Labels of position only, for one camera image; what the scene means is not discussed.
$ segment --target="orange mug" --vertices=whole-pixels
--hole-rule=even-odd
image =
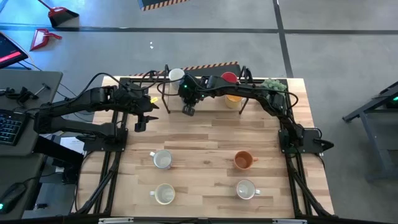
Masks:
[[[235,155],[234,165],[239,170],[248,170],[253,165],[253,162],[258,161],[259,158],[253,157],[246,151],[239,151]]]

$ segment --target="yellow and black striped tape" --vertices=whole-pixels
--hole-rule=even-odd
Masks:
[[[237,65],[238,62],[225,62],[225,63],[214,63],[214,64],[210,64],[210,65],[198,65],[198,66],[191,66],[191,67],[184,67],[181,68],[184,71],[192,71],[192,70],[196,70],[196,69],[203,69],[203,68],[215,68],[215,67],[221,67],[221,66],[227,66],[227,65]],[[159,73],[159,75],[161,75],[162,73],[164,73],[164,70],[162,71],[158,71],[157,73]],[[130,76],[143,76],[145,73],[138,73],[135,75],[130,75]]]
[[[164,6],[171,6],[173,4],[186,2],[186,1],[189,1],[189,0],[168,0],[168,1],[164,1],[164,2],[160,2],[160,3],[156,3],[156,4],[151,4],[151,5],[145,6],[145,7],[141,8],[141,10],[148,11],[148,10],[151,10],[151,9],[157,9],[157,8],[164,7]]]

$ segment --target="dustpan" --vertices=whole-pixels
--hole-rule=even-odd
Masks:
[[[50,10],[49,19],[52,27],[57,27],[60,24],[79,16],[79,14],[72,12],[71,10],[68,10],[65,7],[51,8],[46,3],[44,3],[43,0],[38,0],[38,1]]]
[[[61,36],[50,33],[48,29],[37,29],[33,36],[32,44],[30,45],[30,51],[46,46],[50,37],[62,39]]]

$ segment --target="wooden plank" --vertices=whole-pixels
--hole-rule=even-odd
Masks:
[[[300,99],[293,107],[296,122],[305,127],[313,127],[304,81],[295,78],[288,79],[288,83],[290,91]],[[103,80],[103,85],[115,84],[110,78],[105,77]],[[160,97],[155,87],[149,89],[149,94]],[[119,167],[112,216],[294,216],[285,157],[280,153],[277,139],[279,121],[264,112],[258,102],[249,100],[242,115],[234,111],[199,111],[194,117],[179,112],[167,114],[161,101],[156,105],[160,109],[147,115],[159,119],[148,123],[147,131],[143,133],[129,132],[126,151]],[[111,117],[111,111],[97,112],[94,123],[110,122]],[[136,119],[135,116],[128,117],[127,127],[130,130],[134,130]],[[173,167],[170,170],[160,170],[153,165],[149,153],[161,149],[169,150],[173,155]],[[238,171],[233,166],[234,155],[242,150],[259,158],[245,172]],[[310,154],[303,154],[302,157],[308,187],[324,208],[333,213],[321,161]],[[83,205],[98,185],[102,161],[103,152],[95,152],[84,163],[78,193],[79,206]],[[252,181],[262,194],[247,201],[236,198],[235,185],[242,179]],[[166,206],[157,204],[149,196],[151,190],[163,183],[172,185],[176,190],[175,201]],[[304,211],[299,187],[298,195]]]

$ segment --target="concrete floor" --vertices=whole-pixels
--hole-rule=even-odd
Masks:
[[[191,0],[142,12],[136,0],[52,0],[80,13],[65,26],[150,28],[278,28],[272,0]],[[279,0],[285,29],[396,30],[395,0]],[[31,0],[12,0],[0,13],[0,26],[49,25],[46,8]],[[33,31],[4,30],[24,48]],[[64,73],[75,93],[98,72],[130,75],[150,69],[238,61],[255,77],[286,77],[278,34],[172,32],[56,32],[43,49],[31,52],[38,67]],[[295,78],[304,78],[312,115],[324,138],[335,143],[325,153],[326,176],[335,213],[343,218],[398,222],[398,182],[368,183],[378,164],[362,124],[341,117],[397,81],[396,35],[286,35]],[[100,85],[101,80],[93,86]],[[68,92],[60,87],[64,94]],[[59,192],[62,186],[47,186]],[[65,188],[73,194],[71,187]],[[68,213],[65,211],[40,215]],[[25,217],[34,217],[27,213]]]

